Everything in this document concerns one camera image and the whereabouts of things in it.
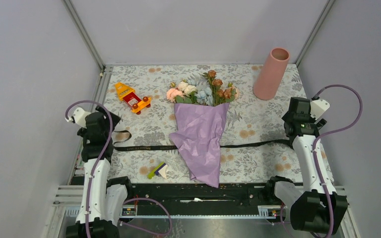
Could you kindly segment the black ribbon with gold letters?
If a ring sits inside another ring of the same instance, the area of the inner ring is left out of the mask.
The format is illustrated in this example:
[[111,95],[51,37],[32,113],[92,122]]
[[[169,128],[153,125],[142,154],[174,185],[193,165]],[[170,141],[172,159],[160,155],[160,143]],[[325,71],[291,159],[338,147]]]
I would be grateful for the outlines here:
[[[118,134],[126,134],[126,139],[116,140],[116,136]],[[139,146],[119,146],[120,143],[125,143],[126,141],[132,138],[132,134],[128,130],[115,131],[114,134],[111,135],[111,141],[113,148],[119,152],[127,152],[127,151],[171,151],[177,150],[178,148],[175,145],[139,145]],[[255,143],[247,143],[247,144],[239,144],[239,145],[220,145],[220,148],[249,148],[249,147],[260,147],[266,144],[281,144],[289,147],[290,149],[294,149],[290,143],[290,140],[286,139],[274,139],[269,141],[261,141]]]

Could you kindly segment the purple paper flower bouquet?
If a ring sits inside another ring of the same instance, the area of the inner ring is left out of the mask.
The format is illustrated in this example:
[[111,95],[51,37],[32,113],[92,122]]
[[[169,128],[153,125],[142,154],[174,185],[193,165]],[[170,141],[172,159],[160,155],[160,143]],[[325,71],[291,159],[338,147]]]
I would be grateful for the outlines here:
[[190,179],[218,188],[220,184],[220,140],[225,131],[230,103],[237,88],[224,85],[215,70],[201,75],[203,85],[189,78],[171,85],[166,99],[174,105],[177,131],[169,139],[177,147]]

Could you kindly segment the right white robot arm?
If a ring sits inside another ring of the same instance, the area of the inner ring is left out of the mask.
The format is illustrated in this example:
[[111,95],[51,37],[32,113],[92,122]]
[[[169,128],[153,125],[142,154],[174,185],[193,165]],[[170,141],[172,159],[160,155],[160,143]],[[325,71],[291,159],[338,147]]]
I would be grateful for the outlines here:
[[282,117],[286,136],[296,152],[303,179],[303,191],[289,181],[277,181],[265,190],[266,201],[287,206],[293,229],[324,234],[336,234],[347,211],[348,201],[338,195],[326,173],[320,151],[319,129],[325,120],[316,122],[311,115],[309,99],[292,97],[288,111]]

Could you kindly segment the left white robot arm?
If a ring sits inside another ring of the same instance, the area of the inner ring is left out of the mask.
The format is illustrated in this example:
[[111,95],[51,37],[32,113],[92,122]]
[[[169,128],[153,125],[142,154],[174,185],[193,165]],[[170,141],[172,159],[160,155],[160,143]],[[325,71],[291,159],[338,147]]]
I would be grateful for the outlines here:
[[84,167],[84,189],[74,225],[66,228],[67,238],[118,238],[118,219],[122,204],[134,197],[131,187],[108,180],[114,150],[112,133],[120,118],[98,106],[95,112],[76,107],[66,121],[79,125],[83,139],[81,158]]

